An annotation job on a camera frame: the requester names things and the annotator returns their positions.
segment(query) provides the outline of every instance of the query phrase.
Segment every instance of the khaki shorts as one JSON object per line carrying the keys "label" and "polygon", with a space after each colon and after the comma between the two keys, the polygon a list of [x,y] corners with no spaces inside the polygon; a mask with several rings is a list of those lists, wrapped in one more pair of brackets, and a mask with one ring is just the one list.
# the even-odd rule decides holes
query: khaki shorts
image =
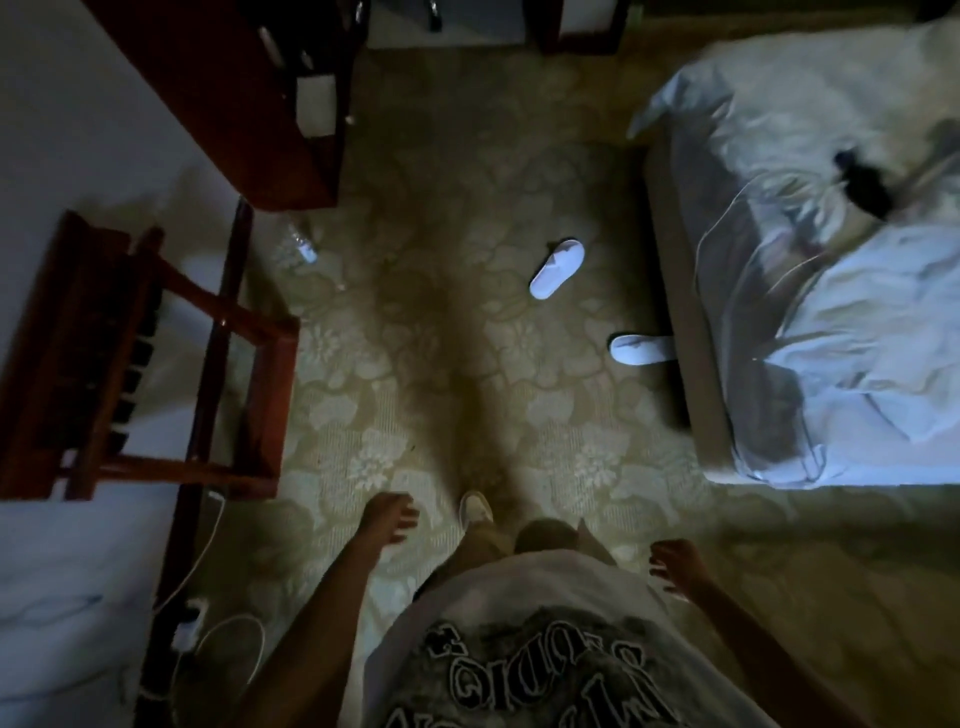
{"label": "khaki shorts", "polygon": [[610,552],[590,533],[582,519],[577,528],[556,519],[537,519],[523,526],[516,540],[501,531],[495,523],[482,521],[470,525],[457,549],[434,569],[417,590],[414,601],[464,571],[519,553],[555,549],[579,551],[604,564],[616,566]]}

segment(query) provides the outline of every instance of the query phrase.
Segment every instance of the plastic water bottle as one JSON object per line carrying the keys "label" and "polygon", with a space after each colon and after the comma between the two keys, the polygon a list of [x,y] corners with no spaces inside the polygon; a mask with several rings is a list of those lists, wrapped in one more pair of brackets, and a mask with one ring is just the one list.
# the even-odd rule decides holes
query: plastic water bottle
{"label": "plastic water bottle", "polygon": [[310,239],[300,232],[300,229],[294,223],[290,223],[289,230],[294,245],[296,245],[297,250],[300,251],[300,256],[308,263],[316,263],[317,251],[314,250],[313,243],[310,242]]}

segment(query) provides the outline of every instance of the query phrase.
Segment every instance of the white t-shirt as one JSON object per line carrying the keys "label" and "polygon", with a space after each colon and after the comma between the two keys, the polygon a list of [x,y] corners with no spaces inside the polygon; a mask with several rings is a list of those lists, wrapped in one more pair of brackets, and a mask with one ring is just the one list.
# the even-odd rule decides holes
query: white t-shirt
{"label": "white t-shirt", "polygon": [[576,551],[504,559],[418,599],[367,661],[364,706],[369,728],[776,728],[641,578]]}

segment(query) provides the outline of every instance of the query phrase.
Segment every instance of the carpet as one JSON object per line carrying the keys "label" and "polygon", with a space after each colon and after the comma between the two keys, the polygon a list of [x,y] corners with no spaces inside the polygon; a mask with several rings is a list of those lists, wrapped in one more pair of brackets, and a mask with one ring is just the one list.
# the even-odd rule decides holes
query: carpet
{"label": "carpet", "polygon": [[[305,223],[319,260],[278,242],[284,219],[258,216],[249,296],[269,288],[302,318],[300,358],[280,498],[230,504],[192,585],[212,619],[252,610],[272,646],[367,498],[407,491],[420,527],[372,576],[359,667],[455,547],[457,497],[476,488],[511,528],[586,519],[630,571],[653,540],[695,539],[722,583],[878,725],[953,724],[960,492],[711,485],[676,364],[607,354],[616,332],[668,332],[640,151],[624,132],[686,53],[661,42],[613,58],[359,59],[341,203]],[[567,236],[584,242],[584,265],[538,302],[527,282]],[[693,609],[672,609],[738,679]],[[255,652],[254,628],[211,638],[183,670],[180,725],[222,717]],[[352,680],[346,725],[358,696]]]}

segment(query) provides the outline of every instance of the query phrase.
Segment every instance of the bed frame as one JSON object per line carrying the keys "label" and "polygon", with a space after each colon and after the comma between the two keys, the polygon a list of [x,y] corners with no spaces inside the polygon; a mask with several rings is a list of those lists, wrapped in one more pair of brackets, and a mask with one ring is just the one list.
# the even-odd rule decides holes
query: bed frame
{"label": "bed frame", "polygon": [[717,374],[707,317],[693,295],[693,252],[670,174],[670,137],[662,127],[643,167],[660,272],[684,381],[684,398],[697,460],[714,483],[753,484],[734,463],[733,437]]}

